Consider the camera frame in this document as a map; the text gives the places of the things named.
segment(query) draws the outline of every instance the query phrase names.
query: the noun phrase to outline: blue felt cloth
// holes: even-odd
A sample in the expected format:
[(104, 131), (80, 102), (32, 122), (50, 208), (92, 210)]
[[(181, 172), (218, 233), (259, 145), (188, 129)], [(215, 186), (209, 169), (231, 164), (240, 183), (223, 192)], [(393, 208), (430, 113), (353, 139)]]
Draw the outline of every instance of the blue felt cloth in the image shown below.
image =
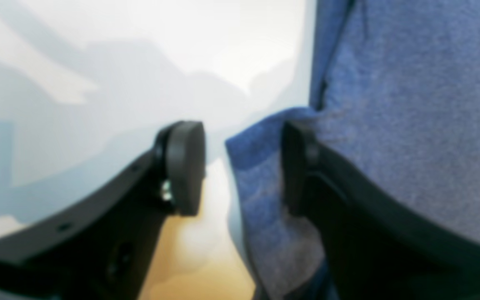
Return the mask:
[(226, 142), (246, 244), (272, 300), (323, 267), (282, 205), (280, 131), (296, 119), (396, 200), (480, 243), (480, 0), (320, 0), (310, 107)]

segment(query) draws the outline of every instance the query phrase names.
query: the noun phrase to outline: blurry background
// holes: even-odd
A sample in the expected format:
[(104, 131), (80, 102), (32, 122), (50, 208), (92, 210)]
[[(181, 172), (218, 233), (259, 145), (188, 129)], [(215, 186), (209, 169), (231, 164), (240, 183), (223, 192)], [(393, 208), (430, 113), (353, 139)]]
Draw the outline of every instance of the blurry background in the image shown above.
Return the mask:
[(223, 141), (308, 101), (314, 0), (0, 0), (0, 237), (201, 120), (200, 215), (170, 217), (141, 299), (248, 300)]

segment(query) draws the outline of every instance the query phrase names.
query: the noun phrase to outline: white wall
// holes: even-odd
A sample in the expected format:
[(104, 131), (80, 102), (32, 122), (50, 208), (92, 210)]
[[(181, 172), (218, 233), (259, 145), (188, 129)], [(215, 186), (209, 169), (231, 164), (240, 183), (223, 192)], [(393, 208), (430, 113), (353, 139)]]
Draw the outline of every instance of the white wall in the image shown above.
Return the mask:
[(223, 141), (307, 104), (314, 11), (314, 0), (0, 0), (0, 235), (107, 182), (164, 125), (201, 120), (216, 178), (207, 225), (176, 226), (200, 240), (225, 228), (244, 256)]

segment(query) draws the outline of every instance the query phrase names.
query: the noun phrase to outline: black plastic mount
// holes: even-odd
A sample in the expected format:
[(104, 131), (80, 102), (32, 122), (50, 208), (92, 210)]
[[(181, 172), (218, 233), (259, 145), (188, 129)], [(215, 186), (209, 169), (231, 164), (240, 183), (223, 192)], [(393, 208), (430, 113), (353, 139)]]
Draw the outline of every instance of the black plastic mount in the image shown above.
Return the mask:
[(204, 174), (203, 124), (162, 129), (151, 150), (101, 189), (1, 238), (0, 290), (40, 299), (136, 299), (164, 220), (197, 214)]
[(480, 245), (396, 202), (309, 127), (282, 133), (285, 203), (319, 230), (341, 300), (480, 300)]

